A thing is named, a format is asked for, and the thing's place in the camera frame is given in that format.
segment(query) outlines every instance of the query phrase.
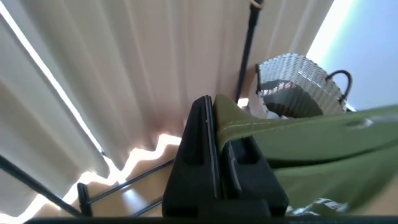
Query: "olive green fabric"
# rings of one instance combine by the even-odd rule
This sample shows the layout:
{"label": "olive green fabric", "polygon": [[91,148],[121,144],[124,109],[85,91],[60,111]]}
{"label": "olive green fabric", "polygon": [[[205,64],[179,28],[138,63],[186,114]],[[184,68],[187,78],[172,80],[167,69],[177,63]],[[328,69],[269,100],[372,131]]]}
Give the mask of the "olive green fabric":
{"label": "olive green fabric", "polygon": [[[350,212],[377,195],[398,171],[398,106],[269,120],[255,118],[218,95],[215,111],[219,148],[253,135],[265,157],[282,164],[275,175],[293,208],[327,198],[347,205],[346,209],[336,212],[317,205],[312,212]],[[302,163],[292,167],[289,161]]]}

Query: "wooden floor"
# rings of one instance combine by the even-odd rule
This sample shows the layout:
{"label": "wooden floor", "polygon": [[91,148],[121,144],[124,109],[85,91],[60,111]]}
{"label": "wooden floor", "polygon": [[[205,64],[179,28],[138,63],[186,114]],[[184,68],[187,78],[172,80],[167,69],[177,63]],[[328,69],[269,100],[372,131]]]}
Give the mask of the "wooden floor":
{"label": "wooden floor", "polygon": [[[130,176],[131,179],[147,170],[150,170],[161,163],[167,162],[175,157],[177,146],[168,146],[164,154],[153,161],[140,161],[137,163]],[[163,195],[172,165],[154,172],[147,177],[105,197],[91,205],[95,217],[126,217],[138,212],[140,209],[160,199]],[[90,197],[105,192],[111,187],[92,182],[88,184]],[[78,202],[72,204],[79,209]],[[378,198],[368,206],[358,210],[356,215],[398,215],[398,178],[391,185],[387,186]],[[35,217],[69,217],[63,210],[56,209],[53,205],[46,204]],[[161,217],[162,205],[141,215],[142,217]]]}

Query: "laundry basket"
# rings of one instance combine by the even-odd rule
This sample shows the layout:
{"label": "laundry basket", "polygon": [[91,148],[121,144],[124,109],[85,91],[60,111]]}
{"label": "laundry basket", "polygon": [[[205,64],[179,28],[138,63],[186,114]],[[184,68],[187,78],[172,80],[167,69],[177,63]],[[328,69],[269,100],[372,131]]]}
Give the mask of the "laundry basket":
{"label": "laundry basket", "polygon": [[[315,62],[299,54],[283,54],[256,66],[256,94],[269,111],[279,116],[307,118],[345,113],[352,77],[345,70],[327,74]],[[332,80],[342,73],[347,89],[340,91]]]}

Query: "basket handle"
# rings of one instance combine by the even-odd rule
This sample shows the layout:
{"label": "basket handle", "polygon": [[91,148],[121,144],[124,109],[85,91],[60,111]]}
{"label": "basket handle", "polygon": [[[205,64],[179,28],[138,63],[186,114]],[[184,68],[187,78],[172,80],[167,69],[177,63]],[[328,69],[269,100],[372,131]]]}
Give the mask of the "basket handle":
{"label": "basket handle", "polygon": [[340,97],[340,99],[338,100],[339,103],[343,102],[345,99],[347,99],[347,96],[349,94],[349,92],[351,91],[351,86],[353,84],[353,77],[351,76],[351,74],[349,72],[347,72],[346,70],[337,70],[335,72],[332,72],[330,75],[328,75],[325,80],[328,81],[329,79],[333,78],[333,76],[335,76],[336,74],[342,73],[344,75],[347,76],[348,79],[348,85],[347,85],[347,89],[344,92],[344,94]]}

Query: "blue-white wall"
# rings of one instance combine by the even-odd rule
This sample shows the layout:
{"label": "blue-white wall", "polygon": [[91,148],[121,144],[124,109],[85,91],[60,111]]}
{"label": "blue-white wall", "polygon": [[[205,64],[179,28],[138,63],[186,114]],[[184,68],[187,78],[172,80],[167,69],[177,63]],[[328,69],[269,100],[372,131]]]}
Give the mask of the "blue-white wall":
{"label": "blue-white wall", "polygon": [[[335,0],[324,23],[308,57],[327,72],[351,72],[348,103],[398,104],[398,0]],[[344,76],[335,81],[345,88]]]}

